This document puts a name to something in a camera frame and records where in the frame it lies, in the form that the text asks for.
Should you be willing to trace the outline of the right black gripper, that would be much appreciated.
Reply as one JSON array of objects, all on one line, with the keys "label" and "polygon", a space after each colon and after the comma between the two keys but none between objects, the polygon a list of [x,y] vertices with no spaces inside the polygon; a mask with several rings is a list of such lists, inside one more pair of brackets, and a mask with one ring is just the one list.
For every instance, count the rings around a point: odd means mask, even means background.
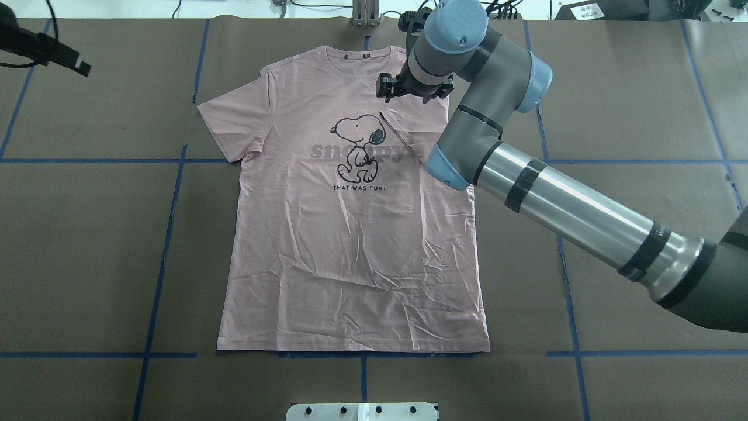
[{"label": "right black gripper", "polygon": [[446,98],[454,87],[453,75],[447,75],[446,80],[438,85],[425,85],[410,74],[381,73],[376,81],[376,97],[383,98],[385,103],[389,103],[392,98],[401,98],[411,94],[421,98],[423,104],[427,104],[431,99]]}]

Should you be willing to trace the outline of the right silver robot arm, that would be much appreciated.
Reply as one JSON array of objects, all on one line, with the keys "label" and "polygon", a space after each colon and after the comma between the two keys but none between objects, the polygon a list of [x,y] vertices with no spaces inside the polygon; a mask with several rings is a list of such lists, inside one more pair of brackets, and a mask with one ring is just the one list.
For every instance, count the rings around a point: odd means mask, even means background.
[{"label": "right silver robot arm", "polygon": [[453,77],[469,82],[428,155],[431,176],[470,185],[524,214],[643,285],[663,309],[700,327],[747,331],[746,214],[717,243],[684,237],[503,141],[514,112],[537,107],[553,72],[489,26],[478,1],[439,1],[401,18],[407,58],[381,74],[377,96],[446,98]]}]

